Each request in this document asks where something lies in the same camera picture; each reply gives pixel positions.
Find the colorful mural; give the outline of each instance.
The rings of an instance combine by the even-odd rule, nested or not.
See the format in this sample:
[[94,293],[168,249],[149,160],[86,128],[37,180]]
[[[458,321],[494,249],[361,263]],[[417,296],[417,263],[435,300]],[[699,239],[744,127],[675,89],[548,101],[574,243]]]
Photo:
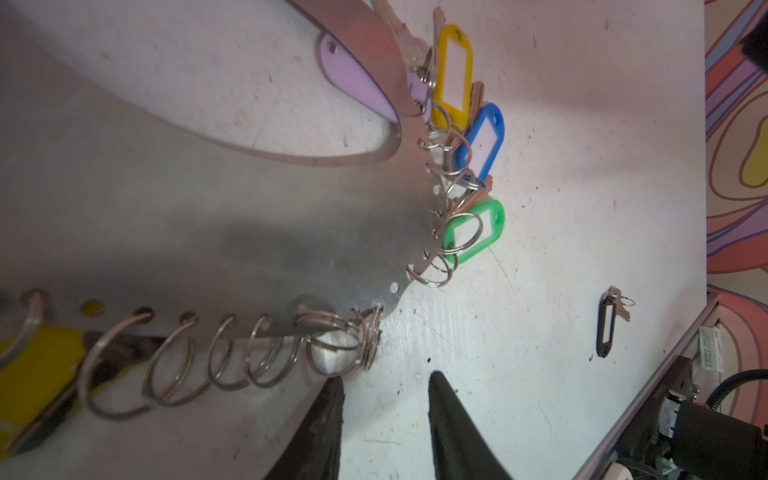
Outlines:
[[[768,368],[768,78],[739,40],[768,0],[706,0],[707,272],[739,370]],[[731,415],[768,423],[768,387],[741,387]]]

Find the hole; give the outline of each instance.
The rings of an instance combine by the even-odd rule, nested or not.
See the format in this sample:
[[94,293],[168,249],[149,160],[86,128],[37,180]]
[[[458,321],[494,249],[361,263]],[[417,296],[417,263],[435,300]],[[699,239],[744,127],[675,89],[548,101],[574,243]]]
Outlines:
[[270,327],[272,326],[272,317],[268,316],[264,319],[263,323],[261,324],[261,327],[259,327],[259,330],[262,332],[266,332]]
[[152,321],[152,319],[154,318],[154,310],[152,310],[148,306],[140,306],[134,311],[134,315],[144,315],[145,313],[149,313],[150,315],[146,320],[139,322],[141,324],[149,323]]
[[19,297],[19,301],[22,303],[23,306],[29,306],[29,301],[32,300],[32,296],[36,293],[43,296],[43,300],[45,302],[48,302],[48,292],[41,288],[33,288],[30,290],[27,290],[26,292],[22,293],[21,297]]
[[80,304],[80,314],[86,318],[96,318],[104,313],[104,302],[97,299],[85,300]]
[[179,316],[179,323],[187,322],[188,320],[192,320],[194,317],[196,317],[197,314],[193,311],[184,312]]
[[613,318],[614,315],[614,308],[616,308],[614,305],[608,305],[605,308],[605,323],[603,324],[603,343],[608,343],[611,341],[611,329],[613,328],[613,323],[611,322],[611,318]]

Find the metal sheet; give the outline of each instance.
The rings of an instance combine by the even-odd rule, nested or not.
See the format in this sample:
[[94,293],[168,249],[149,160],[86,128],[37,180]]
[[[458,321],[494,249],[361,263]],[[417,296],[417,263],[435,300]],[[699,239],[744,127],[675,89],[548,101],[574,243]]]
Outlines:
[[[389,29],[359,0],[299,2],[371,73],[401,128],[386,161],[242,151],[135,108],[79,76],[0,18],[0,323],[22,292],[51,294],[51,321],[107,329],[141,306],[137,333],[167,335],[182,312],[209,339],[225,313],[290,328],[311,295],[339,312],[396,305],[406,266],[435,251],[426,135]],[[397,293],[390,285],[398,283]],[[106,305],[97,319],[79,306]]]

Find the white table surface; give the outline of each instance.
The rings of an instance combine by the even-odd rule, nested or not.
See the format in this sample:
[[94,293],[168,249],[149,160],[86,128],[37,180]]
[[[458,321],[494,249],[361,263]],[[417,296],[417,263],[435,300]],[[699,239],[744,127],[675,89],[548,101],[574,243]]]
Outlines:
[[[320,30],[280,0],[12,3],[70,65],[194,131],[296,154],[386,137],[324,79]],[[346,382],[340,477],[434,477],[439,369],[512,476],[570,478],[706,303],[703,3],[440,4],[505,116],[492,196],[506,230],[447,287],[410,285],[384,319],[373,369]],[[435,5],[392,2],[428,41]],[[637,305],[601,359],[611,284]],[[103,401],[135,403],[139,374]],[[260,455],[280,452],[312,400],[302,380],[121,424],[79,412],[0,477],[259,478]]]

